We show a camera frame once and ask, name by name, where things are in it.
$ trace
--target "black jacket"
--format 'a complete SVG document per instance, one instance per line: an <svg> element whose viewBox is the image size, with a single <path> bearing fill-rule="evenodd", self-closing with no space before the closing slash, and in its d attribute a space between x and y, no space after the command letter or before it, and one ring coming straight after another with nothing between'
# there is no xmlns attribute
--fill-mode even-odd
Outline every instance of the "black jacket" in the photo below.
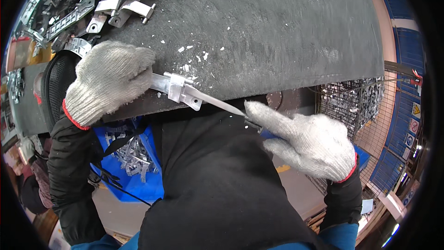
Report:
<svg viewBox="0 0 444 250"><path fill-rule="evenodd" d="M287 200L261 139L243 119L221 112L154 125L165 195L143 220L140 249L268 249L307 242L325 249ZM98 156L93 131L66 116L56 123L49 155L51 194L66 240L92 242L105 235L86 179ZM359 165L343 183L328 185L321 229L357 223L361 211Z"/></svg>

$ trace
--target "black mesh chair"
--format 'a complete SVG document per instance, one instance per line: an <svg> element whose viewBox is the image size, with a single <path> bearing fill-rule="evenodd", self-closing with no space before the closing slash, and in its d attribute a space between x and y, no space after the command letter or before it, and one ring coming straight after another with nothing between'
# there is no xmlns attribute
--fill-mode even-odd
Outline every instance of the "black mesh chair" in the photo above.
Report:
<svg viewBox="0 0 444 250"><path fill-rule="evenodd" d="M40 84L41 110L49 133L60 118L60 108L66 96L66 90L76 78L75 65L79 61L80 57L77 54L62 50L49 62L43 73Z"/></svg>

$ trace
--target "black work table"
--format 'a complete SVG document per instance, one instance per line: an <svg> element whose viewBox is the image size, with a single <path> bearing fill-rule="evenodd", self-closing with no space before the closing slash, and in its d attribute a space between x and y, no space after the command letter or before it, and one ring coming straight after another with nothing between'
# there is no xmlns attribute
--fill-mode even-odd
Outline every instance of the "black work table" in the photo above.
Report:
<svg viewBox="0 0 444 250"><path fill-rule="evenodd" d="M146 25L133 15L122 28L103 31L102 40L151 47L155 73L197 77L196 88L221 100L384 73L371 0L142 2L157 4ZM147 91L104 119L179 107L186 105Z"/></svg>

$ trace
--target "white knit glove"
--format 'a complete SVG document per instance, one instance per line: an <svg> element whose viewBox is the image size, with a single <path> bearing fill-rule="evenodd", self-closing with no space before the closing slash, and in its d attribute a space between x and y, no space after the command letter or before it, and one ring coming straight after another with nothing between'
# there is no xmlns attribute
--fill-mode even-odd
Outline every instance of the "white knit glove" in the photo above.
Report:
<svg viewBox="0 0 444 250"><path fill-rule="evenodd" d="M104 114L133 101L151 86L154 51L121 42L93 47L75 68L63 109L79 128L87 130Z"/></svg>
<svg viewBox="0 0 444 250"><path fill-rule="evenodd" d="M259 102L245 102L248 118L276 136L264 147L296 170L336 182L346 180L356 167L356 154L347 128L324 114L293 115L290 119Z"/></svg>

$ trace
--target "blue sleeve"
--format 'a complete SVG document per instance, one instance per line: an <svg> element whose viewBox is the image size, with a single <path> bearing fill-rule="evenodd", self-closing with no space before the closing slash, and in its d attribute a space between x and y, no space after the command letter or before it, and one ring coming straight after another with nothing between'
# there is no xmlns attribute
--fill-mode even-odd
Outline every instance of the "blue sleeve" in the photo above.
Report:
<svg viewBox="0 0 444 250"><path fill-rule="evenodd" d="M112 236L106 234L100 240L71 246L71 250L134 250L137 249L139 233L140 232L137 232L127 243L123 244L121 247Z"/></svg>
<svg viewBox="0 0 444 250"><path fill-rule="evenodd" d="M343 223L331 226L319 233L319 238L327 244L336 246L341 250L355 249L358 225ZM304 242L282 244L269 250L309 250L309 244Z"/></svg>
<svg viewBox="0 0 444 250"><path fill-rule="evenodd" d="M116 250L119 247L117 241L106 234L100 240L73 245L71 250Z"/></svg>
<svg viewBox="0 0 444 250"><path fill-rule="evenodd" d="M358 224L342 223L331 226L319 233L319 237L325 242L342 250L355 249L358 236Z"/></svg>

